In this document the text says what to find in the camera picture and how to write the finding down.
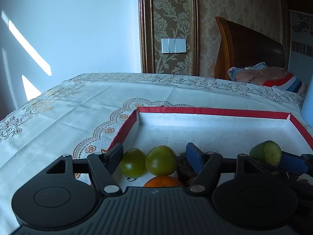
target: metal screw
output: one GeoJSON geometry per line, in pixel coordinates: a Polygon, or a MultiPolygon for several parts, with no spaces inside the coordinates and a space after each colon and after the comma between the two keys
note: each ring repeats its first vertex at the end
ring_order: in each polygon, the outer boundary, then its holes
{"type": "Polygon", "coordinates": [[[106,193],[117,193],[119,191],[119,187],[117,185],[107,185],[105,188],[104,188],[104,191],[106,193]]]}
{"type": "Polygon", "coordinates": [[[205,187],[200,185],[200,184],[195,184],[195,185],[192,185],[190,188],[189,188],[190,191],[194,192],[194,193],[201,193],[201,192],[204,192],[205,191],[205,187]]]}

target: red stripe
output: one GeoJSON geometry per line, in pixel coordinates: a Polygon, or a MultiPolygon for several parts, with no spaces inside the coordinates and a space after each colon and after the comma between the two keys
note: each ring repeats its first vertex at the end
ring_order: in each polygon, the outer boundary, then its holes
{"type": "Polygon", "coordinates": [[[232,109],[211,109],[211,108],[189,108],[189,107],[139,107],[142,113],[184,113],[201,115],[218,115],[246,118],[272,118],[287,119],[290,113],[264,111],[264,110],[232,110],[232,109]]]}
{"type": "Polygon", "coordinates": [[[293,125],[297,128],[297,130],[301,133],[303,138],[306,140],[306,142],[309,144],[309,146],[313,150],[313,138],[309,134],[309,132],[303,127],[303,125],[292,114],[290,115],[290,122],[293,123],[293,125]]]}
{"type": "Polygon", "coordinates": [[[263,86],[281,86],[290,80],[294,75],[289,73],[286,77],[279,80],[267,80],[263,83],[263,86]]]}
{"type": "Polygon", "coordinates": [[[114,137],[111,145],[109,146],[108,149],[113,147],[116,143],[123,143],[124,140],[126,139],[128,133],[130,132],[131,128],[137,121],[137,111],[138,109],[135,109],[130,116],[126,119],[124,124],[121,126],[119,129],[117,135],[114,137]]]}

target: damask wallpaper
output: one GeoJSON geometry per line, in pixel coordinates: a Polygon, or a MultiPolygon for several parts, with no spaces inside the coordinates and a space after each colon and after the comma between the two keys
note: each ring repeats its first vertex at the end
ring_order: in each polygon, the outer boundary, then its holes
{"type": "Polygon", "coordinates": [[[156,73],[191,75],[191,0],[153,0],[154,56],[156,73]],[[187,53],[161,53],[162,38],[186,39],[187,53]]]}
{"type": "Polygon", "coordinates": [[[198,0],[200,76],[213,77],[221,36],[215,17],[249,27],[281,42],[280,0],[198,0]]]}

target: tablecloth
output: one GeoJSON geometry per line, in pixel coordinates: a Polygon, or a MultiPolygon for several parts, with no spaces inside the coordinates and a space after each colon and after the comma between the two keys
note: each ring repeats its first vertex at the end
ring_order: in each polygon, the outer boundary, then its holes
{"type": "Polygon", "coordinates": [[[89,73],[64,81],[0,122],[0,234],[18,227],[11,199],[20,186],[62,154],[105,152],[139,106],[291,112],[312,135],[300,115],[303,100],[275,88],[193,76],[89,73]]]}

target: red and white box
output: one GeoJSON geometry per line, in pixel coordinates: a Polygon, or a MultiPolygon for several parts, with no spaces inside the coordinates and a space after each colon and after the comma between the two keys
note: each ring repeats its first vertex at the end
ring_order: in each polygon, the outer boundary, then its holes
{"type": "MultiPolygon", "coordinates": [[[[192,142],[203,152],[237,158],[266,140],[295,155],[313,154],[312,136],[291,113],[185,107],[137,108],[110,147],[122,143],[125,152],[139,148],[147,155],[152,148],[166,145],[179,156],[192,142]]],[[[154,175],[146,172],[133,181],[118,168],[113,177],[125,190],[127,186],[143,186],[154,175]]]]}

